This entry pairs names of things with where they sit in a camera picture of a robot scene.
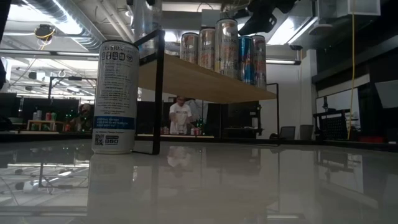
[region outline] can lid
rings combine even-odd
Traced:
[[[265,37],[263,35],[253,35],[251,37],[261,37],[261,38],[265,39]]]
[[[202,27],[200,29],[200,31],[202,31],[202,30],[216,30],[216,28],[214,28],[214,27]]]
[[[185,34],[187,34],[187,35],[199,35],[199,34],[194,33],[194,32],[186,32],[186,33],[182,34],[182,36],[185,35]]]
[[[220,22],[220,21],[234,21],[234,22],[238,23],[235,19],[223,18],[223,19],[219,19],[219,20],[216,22],[216,24],[217,24],[218,22]]]
[[[139,49],[137,45],[135,45],[133,43],[130,43],[130,42],[127,42],[127,41],[124,41],[124,40],[105,40],[104,42],[102,42],[102,44],[104,44],[106,42],[122,42],[124,44],[129,44],[129,45],[131,45],[133,47],[136,47],[136,49]]]
[[[251,36],[240,36],[239,39],[253,39]]]

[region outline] man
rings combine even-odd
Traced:
[[[192,120],[191,109],[185,104],[185,97],[177,96],[177,102],[170,107],[170,134],[187,134],[187,124]]]

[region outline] person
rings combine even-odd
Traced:
[[[187,124],[192,121],[191,108],[185,104],[185,97],[177,96],[177,102],[170,107],[170,134],[187,134]]]
[[[80,106],[79,115],[73,118],[71,121],[72,125],[77,125],[77,131],[91,131],[93,125],[93,113],[91,112],[91,106],[88,103]]]

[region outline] blue can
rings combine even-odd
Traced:
[[[254,85],[254,44],[253,38],[243,36],[239,38],[239,79],[244,83]]]

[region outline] ventilation duct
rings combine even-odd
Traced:
[[[82,35],[72,39],[90,52],[98,52],[106,40],[94,24],[72,0],[23,0],[33,10],[46,15],[49,21],[66,34]]]

